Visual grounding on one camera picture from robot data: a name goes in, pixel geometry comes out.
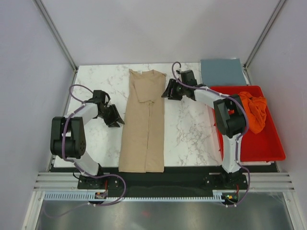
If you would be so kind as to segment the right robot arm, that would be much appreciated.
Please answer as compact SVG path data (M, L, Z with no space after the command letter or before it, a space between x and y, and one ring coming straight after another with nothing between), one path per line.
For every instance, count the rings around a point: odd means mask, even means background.
M198 84L192 70L172 70L172 73L173 78L169 80L162 98L180 101L186 96L214 110L215 126L223 138L223 172L218 183L229 189L244 181L240 171L241 141L249 123L239 95L223 94Z

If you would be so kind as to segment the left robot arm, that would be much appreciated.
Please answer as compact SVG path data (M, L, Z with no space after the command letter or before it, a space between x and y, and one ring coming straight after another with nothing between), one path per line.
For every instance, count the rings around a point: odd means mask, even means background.
M103 167L86 151L85 125L92 119L101 118L109 128L124 124L110 96L102 90L94 90L92 98L67 116L52 119L50 151L80 172L78 189L107 188Z

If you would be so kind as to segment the beige t shirt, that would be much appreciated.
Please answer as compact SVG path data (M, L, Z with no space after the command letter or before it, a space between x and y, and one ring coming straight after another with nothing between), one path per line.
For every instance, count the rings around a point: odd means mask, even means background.
M129 96L124 116L118 169L125 173L164 171L166 75L156 70L129 70Z

